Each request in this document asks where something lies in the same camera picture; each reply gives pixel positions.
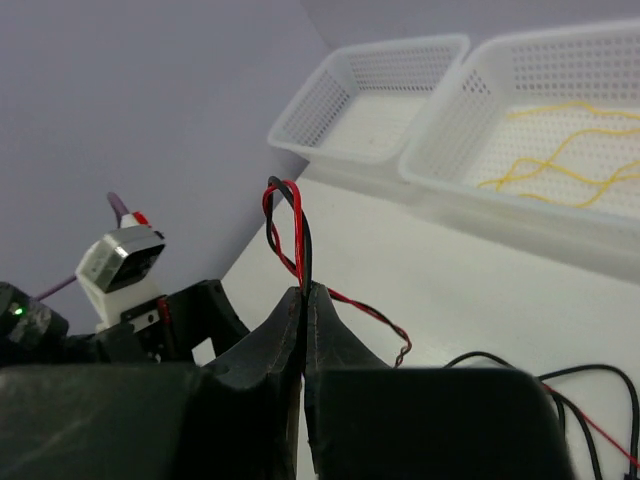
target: perforated basket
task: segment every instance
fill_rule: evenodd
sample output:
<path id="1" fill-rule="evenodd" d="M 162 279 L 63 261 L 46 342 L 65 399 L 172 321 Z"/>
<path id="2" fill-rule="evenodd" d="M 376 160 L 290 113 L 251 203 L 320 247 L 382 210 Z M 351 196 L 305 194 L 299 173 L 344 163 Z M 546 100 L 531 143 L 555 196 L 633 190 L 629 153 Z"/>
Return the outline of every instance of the perforated basket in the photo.
<path id="1" fill-rule="evenodd" d="M 566 174 L 545 169 L 526 180 L 478 185 L 503 177 L 521 157 L 548 159 L 582 129 L 640 128 L 640 120 L 594 115 L 581 106 L 507 118 L 509 113 L 567 102 L 602 110 L 640 113 L 640 22 L 619 22 L 499 37 L 478 47 L 439 90 L 403 152 L 406 180 L 484 205 L 515 222 L 537 222 L 572 235 L 637 249 L 640 180 L 611 185 L 585 209 L 522 198 L 534 194 L 578 204 L 598 192 Z M 640 134 L 576 137 L 555 163 L 584 177 L 606 181 L 640 160 Z M 522 164 L 518 174 L 538 165 Z M 634 168 L 629 173 L 640 173 Z"/>
<path id="2" fill-rule="evenodd" d="M 269 133 L 269 144 L 358 174 L 397 176 L 419 112 L 469 48 L 464 35 L 336 50 L 311 75 Z"/>

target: purple cable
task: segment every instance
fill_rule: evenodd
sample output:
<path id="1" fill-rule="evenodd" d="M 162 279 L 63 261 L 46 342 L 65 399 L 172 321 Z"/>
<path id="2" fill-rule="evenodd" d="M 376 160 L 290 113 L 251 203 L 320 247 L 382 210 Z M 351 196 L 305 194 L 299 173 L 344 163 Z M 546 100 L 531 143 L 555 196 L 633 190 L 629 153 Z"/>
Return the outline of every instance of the purple cable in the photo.
<path id="1" fill-rule="evenodd" d="M 129 209 L 122 199 L 114 192 L 107 193 L 107 200 L 113 209 L 113 213 L 116 214 L 116 221 L 118 222 L 118 228 L 120 228 L 122 217 L 129 213 Z"/>
<path id="2" fill-rule="evenodd" d="M 69 278 L 63 280 L 62 282 L 58 283 L 57 285 L 54 285 L 53 287 L 51 287 L 46 292 L 42 292 L 40 295 L 36 295 L 33 298 L 35 298 L 38 301 L 44 300 L 45 298 L 50 297 L 54 293 L 59 292 L 60 290 L 62 290 L 67 285 L 71 285 L 75 281 L 76 281 L 76 276 L 75 275 L 71 275 Z"/>
<path id="3" fill-rule="evenodd" d="M 124 204 L 122 199 L 114 192 L 107 193 L 107 200 L 109 201 L 109 205 L 111 205 L 111 208 L 113 209 L 113 213 L 116 214 L 116 221 L 118 222 L 118 228 L 120 228 L 120 223 L 122 223 L 122 217 L 129 213 L 129 209 Z M 70 277 L 66 278 L 62 282 L 51 287 L 49 290 L 46 290 L 42 292 L 40 295 L 37 295 L 33 298 L 35 298 L 38 301 L 44 300 L 45 298 L 50 297 L 54 293 L 59 292 L 64 287 L 71 285 L 75 281 L 76 281 L 76 276 L 71 275 Z"/>

